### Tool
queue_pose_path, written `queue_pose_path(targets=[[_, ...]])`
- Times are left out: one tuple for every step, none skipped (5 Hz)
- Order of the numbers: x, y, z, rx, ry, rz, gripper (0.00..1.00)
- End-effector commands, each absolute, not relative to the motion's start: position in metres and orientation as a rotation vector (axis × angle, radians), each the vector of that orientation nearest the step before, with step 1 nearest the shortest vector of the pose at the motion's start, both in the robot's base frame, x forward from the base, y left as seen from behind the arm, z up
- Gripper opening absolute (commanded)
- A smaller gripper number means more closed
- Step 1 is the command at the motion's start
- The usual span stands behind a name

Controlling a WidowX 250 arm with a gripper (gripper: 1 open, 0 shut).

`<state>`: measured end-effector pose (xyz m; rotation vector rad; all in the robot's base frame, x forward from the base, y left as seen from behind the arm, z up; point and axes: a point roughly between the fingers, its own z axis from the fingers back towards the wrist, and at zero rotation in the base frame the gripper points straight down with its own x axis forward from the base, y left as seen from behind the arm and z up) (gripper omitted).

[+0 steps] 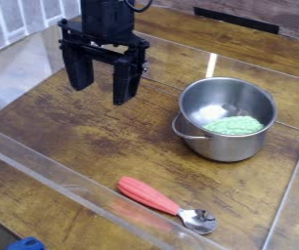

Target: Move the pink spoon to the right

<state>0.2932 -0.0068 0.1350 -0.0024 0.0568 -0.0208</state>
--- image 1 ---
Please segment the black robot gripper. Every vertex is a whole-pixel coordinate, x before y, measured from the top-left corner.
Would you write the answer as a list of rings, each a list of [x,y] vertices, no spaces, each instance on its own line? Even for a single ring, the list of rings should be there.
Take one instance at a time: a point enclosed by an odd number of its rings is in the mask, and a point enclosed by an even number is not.
[[[93,82],[92,60],[113,65],[113,103],[124,104],[137,95],[142,72],[148,70],[149,42],[133,30],[110,35],[84,32],[78,21],[58,21],[60,48],[70,85],[81,91]]]

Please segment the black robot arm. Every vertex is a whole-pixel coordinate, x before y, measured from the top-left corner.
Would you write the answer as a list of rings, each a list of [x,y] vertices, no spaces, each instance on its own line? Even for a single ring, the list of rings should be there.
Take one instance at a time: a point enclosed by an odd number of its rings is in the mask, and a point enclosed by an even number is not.
[[[113,66],[113,103],[121,105],[138,90],[142,72],[148,70],[149,42],[133,33],[136,0],[81,0],[81,21],[57,22],[58,40],[72,87],[81,91],[93,83],[92,62]]]

